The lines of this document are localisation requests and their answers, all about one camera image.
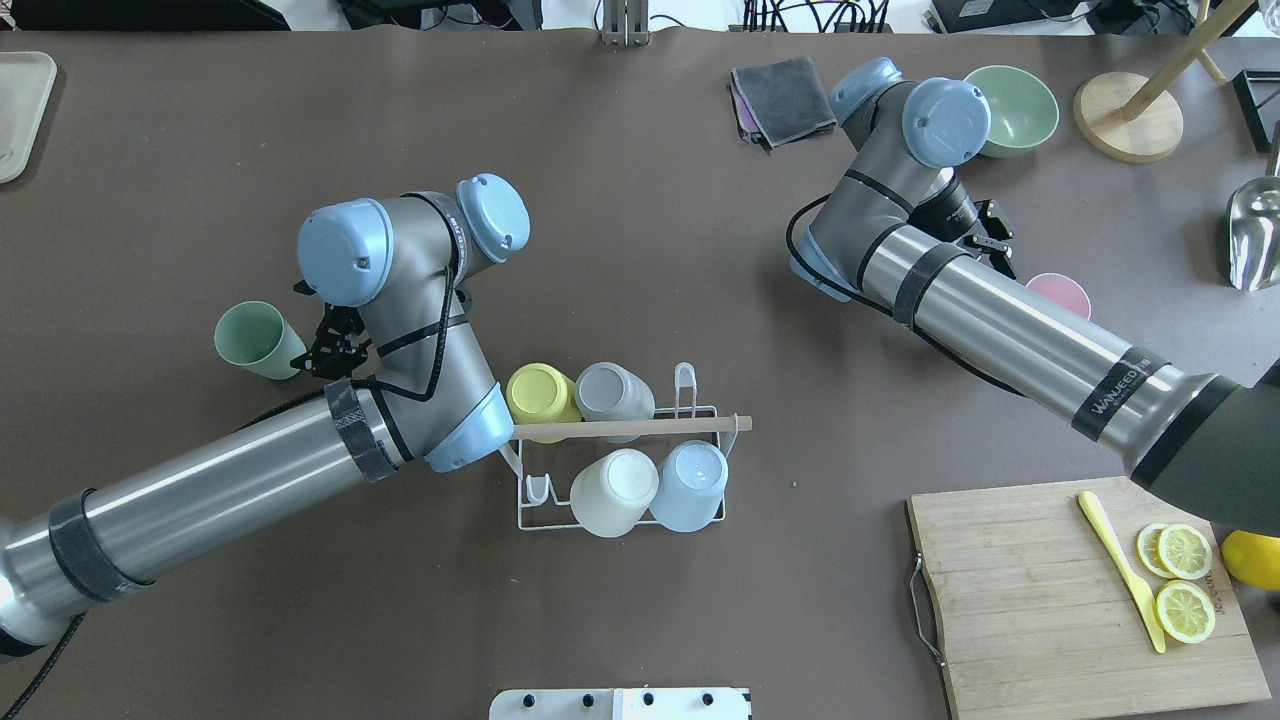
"yellow lemon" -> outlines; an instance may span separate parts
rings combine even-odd
[[[1196,580],[1213,566],[1213,548],[1199,530],[1175,523],[1156,538],[1156,557],[1175,578]]]
[[[1156,594],[1156,618],[1165,632],[1184,643],[1204,642],[1213,633],[1213,602],[1196,583],[1170,580]]]
[[[1244,584],[1280,591],[1280,538],[1235,530],[1222,542],[1222,564]]]
[[[1160,539],[1160,530],[1167,527],[1164,523],[1152,523],[1138,533],[1138,560],[1142,561],[1143,568],[1151,570],[1157,577],[1172,579],[1174,574],[1160,562],[1160,555],[1156,548],[1156,541]]]

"black device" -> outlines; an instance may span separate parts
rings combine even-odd
[[[933,0],[941,32],[1069,18],[1079,0]]]
[[[422,10],[471,5],[485,23],[500,29],[525,29],[502,0],[338,0],[352,29],[397,24],[421,29]],[[541,27],[541,3],[534,3],[535,24]]]
[[[259,0],[12,0],[22,29],[244,31],[289,29]]]

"green cup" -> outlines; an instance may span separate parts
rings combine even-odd
[[[232,365],[273,380],[298,374],[289,360],[307,351],[284,315],[260,300],[241,302],[223,313],[214,328],[214,348]]]

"metal scoop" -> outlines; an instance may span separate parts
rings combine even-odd
[[[1231,284],[1262,290],[1280,282],[1280,123],[1271,136],[1267,174],[1231,195]]]

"yellow plastic knife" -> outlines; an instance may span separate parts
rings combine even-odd
[[[1102,501],[1091,491],[1082,492],[1076,500],[1080,502],[1080,510],[1084,510],[1084,516],[1093,525],[1093,532],[1098,534],[1098,539],[1107,548],[1111,560],[1120,569],[1120,577],[1124,578],[1124,584],[1129,587],[1129,594],[1133,596],[1134,603],[1138,605],[1142,624],[1147,626],[1147,634],[1151,635],[1152,647],[1156,648],[1156,652],[1165,652],[1165,629],[1160,626],[1160,620],[1156,619],[1156,596],[1151,593],[1151,585],[1147,584],[1147,580],[1138,577],[1133,571],[1133,568],[1129,566],[1129,559],[1120,550],[1120,541],[1116,539],[1116,532],[1111,528],[1107,511],[1102,509]]]

